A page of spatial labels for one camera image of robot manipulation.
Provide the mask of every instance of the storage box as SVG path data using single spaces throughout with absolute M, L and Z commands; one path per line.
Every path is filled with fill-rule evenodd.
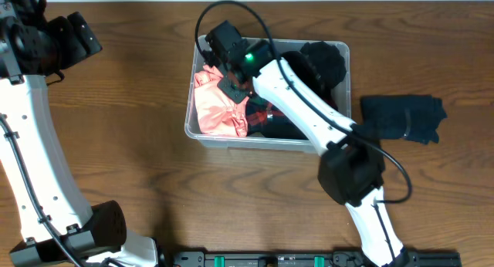
M 306 42 L 310 40 L 289 40 L 274 39 L 276 48 L 280 53 L 286 51 L 299 51 Z M 345 58 L 347 74 L 345 79 L 333 89 L 333 99 L 338 105 L 340 113 L 351 117 L 350 98 L 350 50 L 343 42 L 326 41 L 340 50 L 340 54 Z M 204 50 L 210 50 L 205 35 L 199 38 L 199 44 Z M 192 139 L 199 140 L 205 147 L 240 147 L 240 148 L 261 148 L 271 150 L 297 150 L 307 153 L 315 153 L 315 149 L 308 140 L 273 139 L 265 137 L 220 137 L 210 136 L 201 133 L 198 124 L 198 115 L 194 102 L 194 74 L 203 70 L 204 59 L 199 54 L 197 48 L 194 50 L 194 61 L 192 62 L 191 84 L 188 92 L 187 114 L 185 116 L 185 133 Z

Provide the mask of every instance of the green light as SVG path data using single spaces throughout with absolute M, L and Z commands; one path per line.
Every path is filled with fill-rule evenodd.
M 245 59 L 247 59 L 249 62 L 251 62 L 254 60 L 254 56 L 251 53 L 249 53 L 249 54 L 245 55 Z

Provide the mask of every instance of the wooden tabletop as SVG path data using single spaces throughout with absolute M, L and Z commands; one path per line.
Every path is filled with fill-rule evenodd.
M 484 2 L 255 3 L 278 39 L 350 47 L 353 115 L 373 94 L 431 94 L 448 119 L 439 144 L 385 140 L 414 184 L 387 210 L 408 247 L 460 252 L 464 266 L 494 265 L 494 13 Z M 343 206 L 322 190 L 314 154 L 208 149 L 184 133 L 194 27 L 206 4 L 49 4 L 47 18 L 79 11 L 103 45 L 49 88 L 70 168 L 91 204 L 114 199 L 127 226 L 170 250 L 330 251 L 359 247 Z M 262 37 L 253 17 L 228 17 Z M 405 193 L 387 163 L 388 198 Z M 21 240 L 15 199 L 0 175 L 0 266 Z

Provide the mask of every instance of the pink cloth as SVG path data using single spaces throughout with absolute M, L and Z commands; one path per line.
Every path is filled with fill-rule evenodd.
M 198 112 L 199 128 L 209 135 L 247 136 L 246 97 L 240 104 L 228 98 L 219 88 L 223 74 L 216 67 L 204 65 L 204 71 L 194 75 L 195 109 Z

